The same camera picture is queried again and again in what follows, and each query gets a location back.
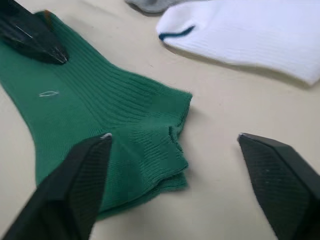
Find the white tabletop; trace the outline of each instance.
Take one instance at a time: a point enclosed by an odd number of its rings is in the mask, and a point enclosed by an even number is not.
[[[123,0],[19,2],[30,11],[52,11],[115,65],[193,94],[180,138],[189,188],[99,221],[91,239],[276,239],[237,136],[245,132],[289,144],[319,172],[320,84],[307,88],[268,71],[230,68],[166,48],[155,31],[159,17]],[[35,187],[32,136],[0,87],[0,236]]]

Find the ribbed knit fabric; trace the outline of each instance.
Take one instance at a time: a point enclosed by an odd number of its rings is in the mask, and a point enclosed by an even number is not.
[[[170,7],[159,38],[232,65],[262,67],[309,85],[320,78],[318,0],[210,0]]]
[[[100,218],[186,187],[178,135],[192,95],[117,68],[56,16],[51,22],[70,55],[65,65],[27,58],[0,42],[0,82],[32,134],[37,184],[74,144],[112,133]]]
[[[137,6],[145,13],[157,14],[165,11],[170,6],[199,0],[125,0],[128,4]]]

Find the green fabric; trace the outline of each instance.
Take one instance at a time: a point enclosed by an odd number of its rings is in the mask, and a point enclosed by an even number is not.
[[[186,187],[178,136],[192,95],[114,66],[54,15],[52,26],[69,52],[65,65],[38,62],[0,42],[0,82],[32,134],[37,184],[74,144],[112,133],[100,218]],[[58,94],[41,95],[47,91]]]

